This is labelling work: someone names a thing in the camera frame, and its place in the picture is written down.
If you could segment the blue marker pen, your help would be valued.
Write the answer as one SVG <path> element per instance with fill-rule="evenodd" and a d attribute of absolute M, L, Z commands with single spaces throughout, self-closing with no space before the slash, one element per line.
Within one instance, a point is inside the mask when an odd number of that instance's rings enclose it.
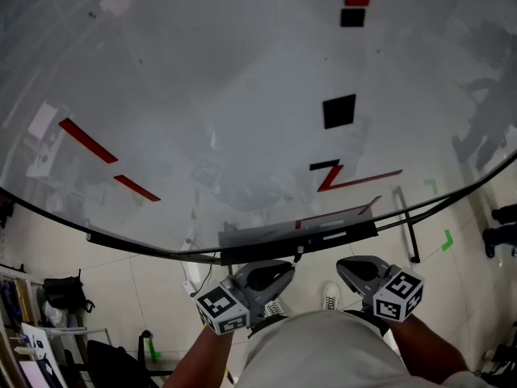
<path fill-rule="evenodd" d="M 314 244 L 314 243 L 321 243 L 323 241 L 326 241 L 326 240 L 332 240 L 332 239 L 341 239 L 341 238 L 345 238 L 347 236 L 347 232 L 346 231 L 343 231 L 343 232 L 339 232 L 337 234 L 327 234 L 327 235 L 321 235 L 321 236 L 318 236 L 318 237 L 314 237 L 314 238 L 311 238 L 308 243 L 309 244 Z"/>

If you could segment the white left shoe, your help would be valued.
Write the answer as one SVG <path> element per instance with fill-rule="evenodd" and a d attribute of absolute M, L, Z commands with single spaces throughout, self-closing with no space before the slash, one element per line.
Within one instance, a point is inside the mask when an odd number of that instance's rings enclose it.
<path fill-rule="evenodd" d="M 284 305 L 283 305 L 282 301 L 279 298 L 276 298 L 275 300 L 268 302 L 264 306 L 264 317 L 265 318 L 269 318 L 269 317 L 287 318 L 288 313 L 284 309 Z"/>

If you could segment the black office chair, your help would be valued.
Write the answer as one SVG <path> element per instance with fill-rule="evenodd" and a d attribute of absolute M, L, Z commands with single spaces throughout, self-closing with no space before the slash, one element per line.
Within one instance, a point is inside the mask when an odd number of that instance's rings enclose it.
<path fill-rule="evenodd" d="M 151 337 L 148 330 L 139 336 L 137 359 L 122 347 L 89 340 L 86 365 L 95 388 L 159 388 L 153 377 L 169 377 L 173 371 L 147 369 L 144 342 Z"/>

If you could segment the small black tape square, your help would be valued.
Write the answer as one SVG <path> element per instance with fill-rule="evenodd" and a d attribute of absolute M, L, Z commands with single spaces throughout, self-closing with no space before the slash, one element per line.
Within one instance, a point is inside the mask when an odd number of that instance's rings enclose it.
<path fill-rule="evenodd" d="M 341 27 L 363 27 L 366 10 L 364 8 L 343 8 L 340 13 Z"/>

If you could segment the white storage shelf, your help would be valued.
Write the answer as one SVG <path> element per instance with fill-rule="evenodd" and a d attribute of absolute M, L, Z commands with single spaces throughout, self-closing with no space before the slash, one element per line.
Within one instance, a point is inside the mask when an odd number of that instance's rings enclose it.
<path fill-rule="evenodd" d="M 38 327 L 42 314 L 37 302 L 43 280 L 18 268 L 0 264 L 0 371 L 9 388 L 31 388 L 15 348 L 24 346 L 22 324 Z"/>

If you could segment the clear plastic bag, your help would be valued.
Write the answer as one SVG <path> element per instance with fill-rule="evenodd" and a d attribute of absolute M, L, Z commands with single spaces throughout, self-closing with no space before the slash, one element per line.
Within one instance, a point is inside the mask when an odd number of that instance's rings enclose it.
<path fill-rule="evenodd" d="M 48 322 L 55 328 L 68 327 L 68 312 L 67 310 L 58 309 L 51 306 L 48 302 L 43 304 L 44 316 Z"/>

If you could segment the white shirt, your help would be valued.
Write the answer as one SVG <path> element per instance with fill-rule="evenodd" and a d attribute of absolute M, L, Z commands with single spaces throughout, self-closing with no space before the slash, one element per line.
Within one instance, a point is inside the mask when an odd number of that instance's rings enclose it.
<path fill-rule="evenodd" d="M 285 318 L 250 338 L 235 388 L 494 388 L 469 371 L 413 376 L 371 323 L 338 310 Z"/>

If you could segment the white whiteboard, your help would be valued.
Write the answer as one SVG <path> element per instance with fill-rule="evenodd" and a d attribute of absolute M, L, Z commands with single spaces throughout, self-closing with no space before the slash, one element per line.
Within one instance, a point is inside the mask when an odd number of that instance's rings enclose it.
<path fill-rule="evenodd" d="M 318 192 L 335 159 L 335 183 L 403 172 Z M 396 187 L 453 205 L 515 160 L 517 0 L 0 0 L 0 195 L 85 234 L 214 248 L 224 222 L 394 212 Z"/>

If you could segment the person's right forearm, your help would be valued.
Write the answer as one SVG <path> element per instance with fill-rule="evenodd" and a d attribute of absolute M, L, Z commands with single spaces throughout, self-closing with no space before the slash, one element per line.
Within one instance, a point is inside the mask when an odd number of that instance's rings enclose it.
<path fill-rule="evenodd" d="M 419 318 L 410 315 L 402 323 L 388 324 L 411 375 L 442 384 L 452 375 L 469 370 L 460 352 Z"/>

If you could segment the black backpack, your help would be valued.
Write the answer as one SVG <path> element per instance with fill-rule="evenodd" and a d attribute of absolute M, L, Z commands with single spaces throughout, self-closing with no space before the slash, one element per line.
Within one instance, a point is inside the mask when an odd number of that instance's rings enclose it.
<path fill-rule="evenodd" d="M 82 289 L 81 271 L 76 276 L 65 278 L 46 278 L 43 292 L 46 301 L 53 308 L 60 310 L 84 310 L 90 313 L 95 304 L 87 299 Z"/>

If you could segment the pink tablet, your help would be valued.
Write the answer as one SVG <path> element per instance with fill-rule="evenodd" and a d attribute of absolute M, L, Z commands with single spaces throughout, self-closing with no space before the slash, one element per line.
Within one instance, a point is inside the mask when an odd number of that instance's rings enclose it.
<path fill-rule="evenodd" d="M 36 361 L 20 361 L 19 365 L 31 388 L 50 388 Z"/>

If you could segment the white metal bar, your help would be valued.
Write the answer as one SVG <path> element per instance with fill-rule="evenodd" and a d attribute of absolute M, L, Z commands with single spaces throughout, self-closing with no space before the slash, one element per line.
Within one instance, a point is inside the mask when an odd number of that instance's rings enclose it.
<path fill-rule="evenodd" d="M 86 327 L 41 327 L 48 335 L 89 335 L 96 333 L 108 334 L 107 328 L 88 329 Z"/>

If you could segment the white shoe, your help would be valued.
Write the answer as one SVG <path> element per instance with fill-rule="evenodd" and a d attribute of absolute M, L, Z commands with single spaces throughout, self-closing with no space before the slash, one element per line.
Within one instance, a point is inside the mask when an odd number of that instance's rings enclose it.
<path fill-rule="evenodd" d="M 340 289 L 334 282 L 327 282 L 322 289 L 322 309 L 339 310 Z"/>
<path fill-rule="evenodd" d="M 284 309 L 284 305 L 283 305 L 282 301 L 279 298 L 276 298 L 275 300 L 268 302 L 264 306 L 264 317 L 265 318 L 269 318 L 269 317 L 287 318 L 288 313 Z"/>

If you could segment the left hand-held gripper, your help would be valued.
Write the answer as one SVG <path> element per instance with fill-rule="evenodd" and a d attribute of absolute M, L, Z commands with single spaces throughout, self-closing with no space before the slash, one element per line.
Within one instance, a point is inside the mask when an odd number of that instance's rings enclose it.
<path fill-rule="evenodd" d="M 287 288 L 295 271 L 295 266 L 284 260 L 252 262 L 201 289 L 193 302 L 204 325 L 217 335 L 250 328 L 263 320 L 264 305 Z"/>

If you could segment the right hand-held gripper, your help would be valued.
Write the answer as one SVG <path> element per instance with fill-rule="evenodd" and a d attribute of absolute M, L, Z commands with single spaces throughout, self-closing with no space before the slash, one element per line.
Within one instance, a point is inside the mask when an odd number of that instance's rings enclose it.
<path fill-rule="evenodd" d="M 369 255 L 342 258 L 336 269 L 377 318 L 403 323 L 422 301 L 424 279 L 411 269 Z"/>

